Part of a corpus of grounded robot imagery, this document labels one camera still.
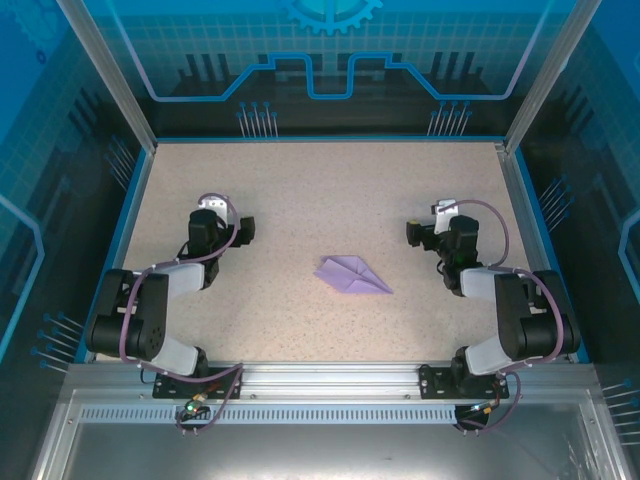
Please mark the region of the purple paper sheet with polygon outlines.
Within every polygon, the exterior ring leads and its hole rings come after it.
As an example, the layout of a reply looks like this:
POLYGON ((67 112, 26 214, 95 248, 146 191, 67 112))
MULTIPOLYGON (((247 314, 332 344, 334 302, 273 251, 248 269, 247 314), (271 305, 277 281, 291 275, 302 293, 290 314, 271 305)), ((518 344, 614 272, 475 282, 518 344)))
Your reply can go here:
POLYGON ((314 271, 314 275, 340 293, 393 293, 393 290, 359 256, 323 257, 321 265, 314 271))

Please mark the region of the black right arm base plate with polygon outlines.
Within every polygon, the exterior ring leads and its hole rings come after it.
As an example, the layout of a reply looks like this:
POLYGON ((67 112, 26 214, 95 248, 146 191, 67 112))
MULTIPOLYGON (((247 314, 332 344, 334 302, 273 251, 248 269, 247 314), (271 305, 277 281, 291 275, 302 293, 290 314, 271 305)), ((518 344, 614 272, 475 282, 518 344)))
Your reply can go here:
POLYGON ((508 399, 509 387, 494 374, 475 376, 463 364, 446 367, 424 364, 418 369, 418 383, 423 400, 491 400, 508 399))

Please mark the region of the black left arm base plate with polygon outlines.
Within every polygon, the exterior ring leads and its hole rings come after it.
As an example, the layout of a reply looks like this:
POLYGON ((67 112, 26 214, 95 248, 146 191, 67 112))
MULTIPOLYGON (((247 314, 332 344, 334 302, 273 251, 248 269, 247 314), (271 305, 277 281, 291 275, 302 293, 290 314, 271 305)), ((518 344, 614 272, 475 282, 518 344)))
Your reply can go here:
POLYGON ((187 400, 198 394, 204 394, 207 399, 223 400, 230 388, 232 400, 240 398, 242 377, 232 384, 237 371, 217 378, 214 381, 189 383, 178 381, 174 378, 157 374, 153 386, 152 397, 154 399, 187 400))

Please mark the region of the aluminium mounting rail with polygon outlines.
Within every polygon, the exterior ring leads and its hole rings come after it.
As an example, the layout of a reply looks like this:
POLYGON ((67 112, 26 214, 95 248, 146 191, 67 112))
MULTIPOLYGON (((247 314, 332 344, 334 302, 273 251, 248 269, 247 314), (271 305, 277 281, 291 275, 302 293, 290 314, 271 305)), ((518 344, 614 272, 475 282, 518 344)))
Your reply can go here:
MULTIPOLYGON (((256 403, 416 402, 434 389, 417 363, 268 363, 244 367, 239 399, 256 403)), ((518 372, 528 402, 555 403, 598 395, 598 379, 588 364, 550 363, 518 372)), ((151 386, 138 369, 115 362, 73 365, 61 390, 63 399, 100 402, 147 400, 151 386)))

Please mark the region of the aluminium frame post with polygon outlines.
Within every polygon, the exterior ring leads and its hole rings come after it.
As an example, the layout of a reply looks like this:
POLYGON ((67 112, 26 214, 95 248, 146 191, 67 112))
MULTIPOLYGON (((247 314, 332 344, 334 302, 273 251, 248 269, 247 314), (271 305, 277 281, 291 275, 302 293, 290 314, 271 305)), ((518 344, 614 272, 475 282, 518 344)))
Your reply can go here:
POLYGON ((107 43, 82 0, 56 0, 141 146, 156 153, 157 139, 107 43))
POLYGON ((602 0, 576 0, 506 136, 504 152, 513 155, 563 72, 602 0))

